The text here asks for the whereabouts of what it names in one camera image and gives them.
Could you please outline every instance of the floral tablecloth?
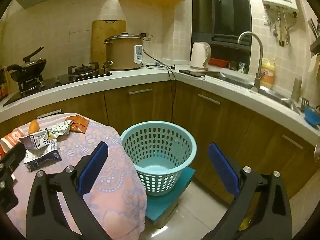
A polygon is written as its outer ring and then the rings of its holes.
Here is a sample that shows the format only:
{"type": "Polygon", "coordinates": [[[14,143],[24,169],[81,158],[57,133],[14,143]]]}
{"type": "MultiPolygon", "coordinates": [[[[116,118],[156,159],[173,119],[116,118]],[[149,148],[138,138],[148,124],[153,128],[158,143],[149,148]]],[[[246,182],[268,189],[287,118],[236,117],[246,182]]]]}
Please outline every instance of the floral tablecloth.
{"type": "MultiPolygon", "coordinates": [[[[38,122],[42,129],[72,115],[76,114],[57,114],[44,117],[38,122]]],[[[29,124],[26,124],[19,128],[27,135],[28,127],[29,124]]],[[[140,232],[144,230],[147,196],[131,159],[122,148],[120,136],[113,127],[90,120],[85,134],[71,132],[58,137],[62,161],[41,169],[50,174],[61,172],[68,165],[76,166],[83,156],[92,153],[100,141],[108,144],[108,158],[91,191],[84,195],[84,200],[112,239],[138,239],[140,232]]],[[[18,180],[13,189],[19,204],[8,212],[8,216],[24,236],[28,197],[36,172],[29,172],[21,162],[13,173],[18,180]]],[[[62,193],[58,194],[70,228],[80,233],[62,193]]]]}

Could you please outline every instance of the kitchen countertop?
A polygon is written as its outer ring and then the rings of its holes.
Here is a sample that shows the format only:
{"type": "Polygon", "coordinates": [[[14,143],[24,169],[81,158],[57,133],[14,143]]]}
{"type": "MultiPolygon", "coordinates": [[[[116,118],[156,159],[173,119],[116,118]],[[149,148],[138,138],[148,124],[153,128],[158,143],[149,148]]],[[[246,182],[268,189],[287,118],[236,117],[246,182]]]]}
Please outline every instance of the kitchen countertop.
{"type": "MultiPolygon", "coordinates": [[[[181,69],[195,71],[194,69],[190,69],[188,65],[176,66],[176,69],[173,70],[173,72],[178,81],[212,92],[262,114],[299,135],[313,146],[318,143],[320,139],[320,130],[310,126],[304,120],[303,114],[299,115],[291,109],[288,109],[287,107],[254,91],[209,76],[205,76],[204,78],[192,77],[179,73],[179,70],[181,69]]],[[[209,67],[209,71],[229,72],[233,75],[242,75],[242,77],[252,78],[248,75],[216,67],[209,67]]],[[[8,97],[0,102],[0,123],[19,114],[66,99],[120,87],[167,80],[169,80],[169,75],[166,69],[158,70],[141,68],[129,71],[112,71],[111,76],[104,76],[62,85],[20,99],[7,106],[3,106],[3,104],[10,98],[8,97]]]]}

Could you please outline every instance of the wok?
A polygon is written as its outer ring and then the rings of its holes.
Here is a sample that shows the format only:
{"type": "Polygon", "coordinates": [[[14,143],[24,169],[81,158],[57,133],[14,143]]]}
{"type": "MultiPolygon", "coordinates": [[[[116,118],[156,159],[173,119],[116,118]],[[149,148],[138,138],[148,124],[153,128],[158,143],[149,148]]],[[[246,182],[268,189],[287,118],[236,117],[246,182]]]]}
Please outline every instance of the wok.
{"type": "Polygon", "coordinates": [[[45,64],[47,62],[46,59],[37,59],[30,61],[30,58],[33,57],[35,54],[40,52],[44,47],[40,47],[35,52],[30,54],[29,56],[25,57],[23,60],[25,64],[23,66],[20,65],[10,65],[7,67],[7,71],[15,70],[14,72],[10,73],[11,78],[18,83],[25,83],[28,80],[36,78],[41,74],[43,71],[45,64]]]}

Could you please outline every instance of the floor tile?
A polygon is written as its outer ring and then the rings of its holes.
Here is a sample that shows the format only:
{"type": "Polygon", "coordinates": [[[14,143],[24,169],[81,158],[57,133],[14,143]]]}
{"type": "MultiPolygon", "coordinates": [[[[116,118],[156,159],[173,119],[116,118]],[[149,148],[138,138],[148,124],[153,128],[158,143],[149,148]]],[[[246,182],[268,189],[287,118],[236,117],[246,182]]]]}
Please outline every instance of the floor tile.
{"type": "Polygon", "coordinates": [[[154,228],[146,221],[145,230],[139,240],[200,240],[210,231],[187,209],[179,206],[167,225],[162,229],[154,228]]]}
{"type": "Polygon", "coordinates": [[[180,197],[180,206],[186,208],[207,227],[214,229],[227,208],[214,200],[194,182],[191,182],[180,197]]]}

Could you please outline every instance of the silver screw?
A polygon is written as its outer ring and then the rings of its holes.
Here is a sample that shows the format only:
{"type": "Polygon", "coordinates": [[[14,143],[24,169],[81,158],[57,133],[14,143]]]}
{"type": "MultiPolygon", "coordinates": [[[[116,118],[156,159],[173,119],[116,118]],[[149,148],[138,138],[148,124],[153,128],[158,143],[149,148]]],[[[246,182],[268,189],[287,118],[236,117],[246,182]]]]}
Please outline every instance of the silver screw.
{"type": "Polygon", "coordinates": [[[249,166],[244,166],[244,167],[243,167],[243,171],[244,171],[245,173],[250,173],[250,172],[252,171],[252,169],[251,169],[249,166]]]}
{"type": "Polygon", "coordinates": [[[279,172],[279,171],[274,171],[274,172],[273,172],[273,175],[274,175],[275,177],[280,177],[280,172],[279,172]]]}
{"type": "Polygon", "coordinates": [[[67,173],[71,173],[71,172],[73,172],[74,171],[74,167],[73,166],[68,166],[68,167],[66,167],[66,172],[67,173]]]}
{"type": "Polygon", "coordinates": [[[37,172],[37,177],[40,178],[40,177],[42,177],[42,176],[43,176],[43,171],[38,171],[38,172],[37,172]]]}

